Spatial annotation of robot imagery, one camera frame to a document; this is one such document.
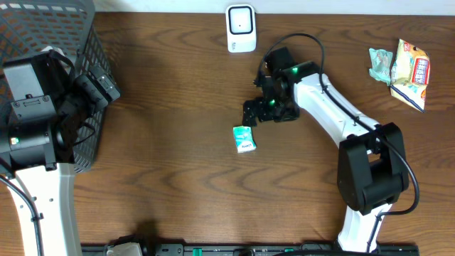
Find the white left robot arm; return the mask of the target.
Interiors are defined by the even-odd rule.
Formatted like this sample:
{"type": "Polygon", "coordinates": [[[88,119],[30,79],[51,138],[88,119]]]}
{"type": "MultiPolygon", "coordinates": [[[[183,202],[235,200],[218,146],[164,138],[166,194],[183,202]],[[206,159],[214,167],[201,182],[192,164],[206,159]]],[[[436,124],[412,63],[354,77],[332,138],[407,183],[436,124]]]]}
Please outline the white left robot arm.
{"type": "Polygon", "coordinates": [[[72,61],[53,47],[4,63],[17,117],[1,128],[1,182],[26,255],[81,255],[74,209],[78,130],[96,109],[72,61]]]}

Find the teal packet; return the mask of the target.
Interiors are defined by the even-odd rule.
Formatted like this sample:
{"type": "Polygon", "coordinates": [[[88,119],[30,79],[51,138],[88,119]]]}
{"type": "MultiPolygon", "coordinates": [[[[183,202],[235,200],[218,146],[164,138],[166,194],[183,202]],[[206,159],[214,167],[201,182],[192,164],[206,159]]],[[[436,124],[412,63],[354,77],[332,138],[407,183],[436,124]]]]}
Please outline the teal packet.
{"type": "Polygon", "coordinates": [[[390,69],[393,54],[383,49],[369,49],[372,68],[369,75],[377,81],[384,82],[386,85],[391,83],[390,69]]]}

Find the white blue snack bag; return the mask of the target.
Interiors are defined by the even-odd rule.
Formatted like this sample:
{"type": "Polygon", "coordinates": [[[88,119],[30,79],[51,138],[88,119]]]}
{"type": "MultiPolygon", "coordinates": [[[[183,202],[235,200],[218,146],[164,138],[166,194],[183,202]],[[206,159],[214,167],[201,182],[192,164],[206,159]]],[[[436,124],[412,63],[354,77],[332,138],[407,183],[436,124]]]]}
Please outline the white blue snack bag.
{"type": "Polygon", "coordinates": [[[400,39],[391,70],[390,94],[410,107],[424,112],[430,71],[428,54],[400,39]]]}

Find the small green white carton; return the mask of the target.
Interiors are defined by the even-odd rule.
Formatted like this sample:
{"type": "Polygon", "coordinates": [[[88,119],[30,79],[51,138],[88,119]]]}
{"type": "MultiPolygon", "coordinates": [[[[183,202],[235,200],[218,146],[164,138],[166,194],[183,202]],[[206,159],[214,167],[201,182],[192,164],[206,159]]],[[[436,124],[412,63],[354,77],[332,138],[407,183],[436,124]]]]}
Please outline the small green white carton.
{"type": "Polygon", "coordinates": [[[257,148],[252,136],[251,127],[238,126],[234,127],[232,131],[239,154],[254,151],[257,148]]]}

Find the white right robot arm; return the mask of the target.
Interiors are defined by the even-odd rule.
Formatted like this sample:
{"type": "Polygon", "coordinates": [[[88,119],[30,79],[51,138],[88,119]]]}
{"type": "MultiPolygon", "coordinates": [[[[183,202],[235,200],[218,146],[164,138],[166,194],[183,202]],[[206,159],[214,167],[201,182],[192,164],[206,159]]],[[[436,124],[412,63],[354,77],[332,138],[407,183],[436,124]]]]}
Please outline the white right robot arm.
{"type": "Polygon", "coordinates": [[[258,81],[262,96],[244,103],[243,126],[292,121],[302,110],[310,114],[338,147],[337,185],[347,205],[338,246],[377,252],[382,217],[409,187],[401,130],[364,115],[317,64],[295,62],[286,47],[269,53],[265,64],[269,73],[258,81]]]}

